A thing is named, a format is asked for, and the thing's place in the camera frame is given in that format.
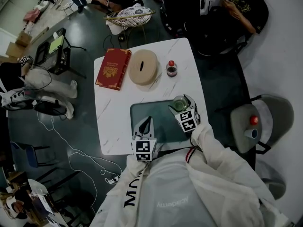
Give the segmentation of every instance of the dark gray tray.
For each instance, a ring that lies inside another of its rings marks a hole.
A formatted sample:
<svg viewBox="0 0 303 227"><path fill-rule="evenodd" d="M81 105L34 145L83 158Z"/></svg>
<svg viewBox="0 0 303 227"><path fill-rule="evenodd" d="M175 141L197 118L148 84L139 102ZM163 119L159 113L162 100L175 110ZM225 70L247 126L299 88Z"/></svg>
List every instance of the dark gray tray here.
<svg viewBox="0 0 303 227"><path fill-rule="evenodd" d="M178 125L174 115L169 110L173 100L133 104L130 108L132 133L135 125L143 118L153 118L155 137L158 143L186 141L188 137Z"/></svg>

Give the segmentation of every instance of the white floor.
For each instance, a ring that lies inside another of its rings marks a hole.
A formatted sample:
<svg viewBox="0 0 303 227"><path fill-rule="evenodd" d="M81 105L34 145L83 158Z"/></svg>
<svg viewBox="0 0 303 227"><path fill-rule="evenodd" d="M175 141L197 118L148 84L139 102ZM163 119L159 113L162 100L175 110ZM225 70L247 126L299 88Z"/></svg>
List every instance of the white floor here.
<svg viewBox="0 0 303 227"><path fill-rule="evenodd" d="M73 4L71 9L67 9L66 13L63 11L63 7L72 2L71 0L58 0L55 4L50 3L45 12L41 15L40 19L35 24L28 24L26 28L26 32L30 33L30 35L35 38L41 31L43 31L46 27L53 27L55 24L66 18L67 15L72 14L73 12L78 10L78 6Z"/></svg>

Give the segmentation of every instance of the white sneaker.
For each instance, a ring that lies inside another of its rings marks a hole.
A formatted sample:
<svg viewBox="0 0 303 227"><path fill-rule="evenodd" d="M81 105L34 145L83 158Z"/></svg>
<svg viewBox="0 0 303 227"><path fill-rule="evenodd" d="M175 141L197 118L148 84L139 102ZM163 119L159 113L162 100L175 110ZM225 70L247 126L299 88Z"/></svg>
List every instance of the white sneaker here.
<svg viewBox="0 0 303 227"><path fill-rule="evenodd" d="M78 83L75 80L73 80L73 81L71 81L70 86L71 86L72 90L75 91L74 95L71 96L71 98L77 98L77 96L78 96L78 90L77 90Z"/></svg>

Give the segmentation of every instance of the marble table top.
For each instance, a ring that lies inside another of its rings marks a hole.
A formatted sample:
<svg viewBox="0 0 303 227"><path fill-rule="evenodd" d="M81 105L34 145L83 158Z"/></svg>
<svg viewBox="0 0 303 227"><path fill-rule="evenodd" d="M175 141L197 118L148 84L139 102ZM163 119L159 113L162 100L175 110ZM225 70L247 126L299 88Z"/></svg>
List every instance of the marble table top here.
<svg viewBox="0 0 303 227"><path fill-rule="evenodd" d="M153 51L158 58L156 80L147 86L134 84L128 70L120 91L95 85L104 57L94 62L95 105L101 151L104 155L132 154L131 116L132 104L174 99L178 95L191 96L198 108L202 122L208 122L204 94L196 62L186 38L155 42L130 48L132 54L137 50ZM178 66L178 74L170 78L166 74L167 63L173 60ZM163 145L162 150L189 147L189 140Z"/></svg>

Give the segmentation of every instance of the person's hand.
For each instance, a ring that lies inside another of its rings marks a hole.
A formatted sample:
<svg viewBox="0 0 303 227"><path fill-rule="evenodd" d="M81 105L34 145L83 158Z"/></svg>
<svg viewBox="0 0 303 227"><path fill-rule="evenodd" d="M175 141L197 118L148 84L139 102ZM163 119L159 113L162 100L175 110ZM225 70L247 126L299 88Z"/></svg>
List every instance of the person's hand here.
<svg viewBox="0 0 303 227"><path fill-rule="evenodd" d="M241 12L237 9L237 6L228 0L223 0L223 6L229 11L229 14L235 19L239 20Z"/></svg>
<svg viewBox="0 0 303 227"><path fill-rule="evenodd" d="M101 4L107 6L107 0L98 0Z"/></svg>

